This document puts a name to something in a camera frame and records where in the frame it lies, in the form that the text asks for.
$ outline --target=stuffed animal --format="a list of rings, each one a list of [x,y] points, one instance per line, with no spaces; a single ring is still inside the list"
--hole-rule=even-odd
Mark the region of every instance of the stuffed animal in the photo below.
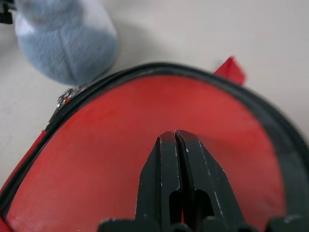
[[[98,0],[16,0],[15,4],[19,46],[47,77],[84,85],[113,63],[117,34]]]

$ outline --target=red bag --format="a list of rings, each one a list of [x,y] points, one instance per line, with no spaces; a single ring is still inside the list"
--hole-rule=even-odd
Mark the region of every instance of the red bag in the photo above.
[[[157,137],[186,130],[224,169],[246,223],[309,212],[309,150],[270,104],[214,74],[147,64],[79,93],[53,117],[0,195],[14,232],[95,232],[134,218]]]

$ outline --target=black zipper trim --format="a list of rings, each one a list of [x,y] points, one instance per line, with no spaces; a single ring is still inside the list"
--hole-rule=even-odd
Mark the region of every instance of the black zipper trim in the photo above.
[[[46,135],[42,138],[41,142],[36,146],[34,151],[29,155],[25,162],[20,166],[20,168],[13,175],[9,183],[6,185],[4,190],[0,193],[0,213],[3,218],[6,217],[10,205],[13,201],[13,198],[22,183],[23,179],[27,175],[32,164],[39,156],[41,150],[45,147],[49,139],[53,134],[65,123],[75,112],[77,112],[83,105],[88,103],[90,100],[102,94],[104,91],[116,87],[120,84],[123,84],[127,81],[139,78],[146,77],[150,75],[163,75],[163,74],[174,74],[181,75],[185,77],[191,77],[198,79],[207,83],[210,83],[229,94],[233,95],[240,102],[242,102],[255,116],[261,121],[261,116],[256,112],[256,109],[252,107],[260,108],[265,111],[264,115],[272,117],[273,120],[281,127],[281,131],[284,132],[292,144],[288,147],[288,152],[293,152],[296,150],[295,154],[284,154],[281,155],[282,150],[277,146],[277,157],[279,160],[282,177],[284,179],[285,191],[286,191],[286,200],[287,200],[287,211],[288,214],[309,213],[309,188],[308,188],[308,176],[309,176],[309,149],[300,133],[295,129],[295,127],[282,115],[280,114],[273,106],[268,102],[263,100],[261,97],[251,93],[243,87],[240,87],[230,81],[227,81],[224,78],[210,74],[204,71],[199,71],[194,68],[185,67],[177,64],[168,64],[168,63],[152,63],[144,64],[135,68],[131,68],[125,71],[117,72],[113,75],[106,77],[105,79],[100,80],[94,85],[90,86],[84,92],[80,93],[74,99],[72,99],[68,104],[66,104],[54,117],[51,123],[46,127]],[[272,130],[264,126],[272,142],[278,143],[275,134],[272,134]],[[301,170],[306,170],[306,175],[301,175],[299,183],[291,183],[289,179],[289,164],[287,163],[286,157],[299,156],[301,158],[301,164],[298,164],[298,168],[301,167]],[[295,186],[300,187],[303,185],[301,196],[295,196]]]

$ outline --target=white surface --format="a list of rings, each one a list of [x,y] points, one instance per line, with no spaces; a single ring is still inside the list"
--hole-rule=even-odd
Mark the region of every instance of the white surface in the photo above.
[[[105,0],[119,32],[115,72],[150,61],[215,71],[235,55],[246,86],[309,135],[309,1]],[[47,125],[66,86],[27,63],[0,25],[0,185]]]

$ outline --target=plush toy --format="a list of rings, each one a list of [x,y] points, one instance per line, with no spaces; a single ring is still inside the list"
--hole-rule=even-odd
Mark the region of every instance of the plush toy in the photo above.
[[[28,61],[68,85],[92,82],[115,59],[116,30],[98,0],[16,0],[16,34]]]

